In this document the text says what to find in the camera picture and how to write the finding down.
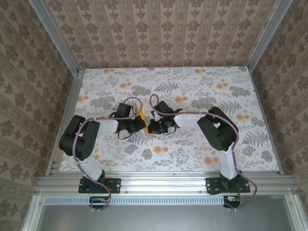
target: printed fabric surface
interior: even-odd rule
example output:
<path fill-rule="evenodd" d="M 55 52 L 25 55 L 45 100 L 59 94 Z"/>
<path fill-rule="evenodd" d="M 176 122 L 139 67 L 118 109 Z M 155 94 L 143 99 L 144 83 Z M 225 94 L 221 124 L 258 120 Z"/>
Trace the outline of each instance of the printed fabric surface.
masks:
<path fill-rule="evenodd" d="M 219 107 L 238 127 L 235 148 L 238 166 L 245 171 L 279 170 L 253 83 L 246 67 L 173 67 L 87 69 L 75 114 L 110 115 L 127 97 L 143 103 L 147 124 L 149 98 L 157 94 L 173 110 L 207 111 Z M 128 101 L 137 111 L 138 102 Z M 217 151 L 200 129 L 179 128 L 164 136 L 141 130 L 128 139 L 102 134 L 96 139 L 94 158 L 105 171 L 217 171 Z M 77 171 L 64 154 L 61 171 Z"/>

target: floral wallpaper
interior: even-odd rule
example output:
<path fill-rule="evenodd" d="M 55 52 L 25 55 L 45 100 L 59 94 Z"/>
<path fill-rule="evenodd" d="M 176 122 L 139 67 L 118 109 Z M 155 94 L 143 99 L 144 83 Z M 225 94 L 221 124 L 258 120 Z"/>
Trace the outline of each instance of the floral wallpaper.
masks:
<path fill-rule="evenodd" d="M 79 69 L 245 66 L 278 0 L 43 0 Z"/>
<path fill-rule="evenodd" d="M 308 1 L 292 2 L 253 76 L 284 171 L 308 211 Z"/>
<path fill-rule="evenodd" d="M 0 1 L 0 230 L 16 231 L 45 175 L 72 76 L 27 0 Z"/>
<path fill-rule="evenodd" d="M 144 118 L 153 118 L 149 98 L 157 94 L 173 110 L 208 111 L 217 106 L 239 128 L 236 158 L 245 171 L 278 171 L 262 112 L 247 67 L 148 67 L 87 69 L 75 114 L 107 116 L 120 102 L 136 96 Z M 136 100 L 128 102 L 138 106 Z M 128 133 L 120 133 L 124 138 Z M 105 171 L 218 171 L 218 151 L 200 129 L 179 128 L 169 135 L 144 129 L 125 140 L 117 134 L 99 134 L 94 158 Z M 79 171 L 64 154 L 61 171 Z"/>

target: purple cable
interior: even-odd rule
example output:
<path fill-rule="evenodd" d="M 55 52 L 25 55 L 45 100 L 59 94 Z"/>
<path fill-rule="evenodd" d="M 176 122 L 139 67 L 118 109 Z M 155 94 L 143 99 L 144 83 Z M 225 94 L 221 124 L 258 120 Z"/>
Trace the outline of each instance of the purple cable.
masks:
<path fill-rule="evenodd" d="M 177 115 L 183 115 L 183 114 L 202 114 L 202 115 L 209 115 L 209 116 L 214 116 L 218 119 L 221 119 L 222 121 L 226 122 L 235 132 L 235 135 L 236 135 L 236 139 L 235 139 L 235 142 L 233 143 L 232 147 L 231 147 L 231 151 L 232 151 L 232 157 L 233 157 L 233 162 L 234 162 L 234 167 L 235 167 L 235 170 L 237 171 L 237 173 L 242 177 L 244 178 L 245 180 L 247 180 L 248 182 L 250 182 L 251 184 L 253 184 L 253 186 L 255 187 L 255 191 L 254 193 L 252 194 L 252 196 L 250 197 L 250 199 L 242 206 L 238 207 L 238 208 L 234 208 L 233 206 L 231 206 L 230 204 L 228 203 L 225 203 L 227 206 L 229 206 L 231 209 L 233 210 L 237 210 L 237 209 L 241 209 L 241 208 L 244 208 L 246 207 L 251 201 L 252 199 L 255 197 L 256 193 L 257 193 L 257 185 L 252 182 L 250 179 L 248 179 L 247 177 L 245 177 L 240 171 L 239 169 L 237 168 L 237 164 L 236 164 L 236 159 L 235 159 L 235 151 L 234 151 L 234 148 L 235 148 L 235 145 L 236 143 L 238 142 L 239 140 L 239 133 L 238 131 L 236 130 L 235 126 L 230 123 L 230 121 L 226 120 L 225 118 L 217 115 L 217 114 L 214 114 L 214 113 L 210 113 L 210 112 L 189 112 L 189 111 L 185 111 L 185 112 L 178 112 L 178 113 L 162 113 L 158 110 L 156 110 L 152 104 L 152 97 L 155 96 L 157 98 L 157 103 L 159 103 L 159 99 L 158 99 L 158 96 L 156 94 L 152 94 L 150 96 L 150 106 L 152 107 L 152 109 L 154 111 L 156 111 L 157 113 L 161 114 L 161 115 L 164 115 L 164 116 L 177 116 Z"/>
<path fill-rule="evenodd" d="M 83 174 L 86 178 L 88 178 L 89 180 L 91 180 L 93 183 L 96 183 L 96 184 L 101 185 L 101 186 L 102 186 L 104 189 L 106 189 L 106 191 L 108 192 L 108 201 L 107 201 L 107 203 L 105 204 L 105 206 L 102 208 L 102 210 L 105 209 L 105 208 L 109 205 L 109 203 L 110 203 L 110 201 L 111 201 L 111 192 L 110 192 L 110 190 L 109 190 L 104 184 L 102 184 L 102 183 L 100 183 L 100 182 L 98 182 L 98 181 L 92 179 L 90 176 L 88 176 L 88 175 L 86 174 L 86 172 L 83 170 L 83 168 L 79 165 L 79 159 L 76 157 L 76 143 L 77 143 L 77 139 L 78 139 L 78 137 L 79 137 L 79 135 L 80 135 L 80 133 L 81 133 L 83 127 L 84 127 L 85 124 L 88 123 L 89 121 L 92 121 L 92 120 L 103 120 L 103 119 L 113 119 L 113 120 L 119 120 L 119 119 L 121 119 L 121 120 L 124 120 L 124 119 L 133 119 L 133 118 L 135 118 L 136 116 L 138 116 L 138 115 L 140 114 L 140 112 L 142 111 L 142 102 L 141 102 L 141 100 L 138 99 L 137 97 L 133 97 L 133 96 L 132 96 L 132 97 L 128 97 L 127 99 L 125 99 L 123 103 L 125 103 L 125 102 L 126 102 L 127 100 L 129 100 L 129 99 L 136 99 L 136 100 L 139 101 L 139 103 L 140 103 L 140 110 L 137 112 L 137 114 L 135 114 L 135 115 L 133 115 L 133 116 L 125 117 L 125 118 L 94 117 L 94 118 L 86 119 L 86 120 L 80 125 L 80 127 L 79 127 L 79 129 L 78 129 L 78 131 L 77 131 L 77 133 L 76 133 L 74 142 L 73 142 L 73 149 L 72 149 L 73 158 L 75 159 L 75 161 L 76 161 L 76 163 L 77 163 L 77 166 L 78 166 L 79 170 L 82 172 L 82 174 Z M 93 206 L 92 206 L 93 201 L 95 201 L 95 198 L 91 201 L 91 204 L 90 204 L 90 207 L 92 208 L 92 210 L 94 210 L 94 208 L 93 208 Z"/>

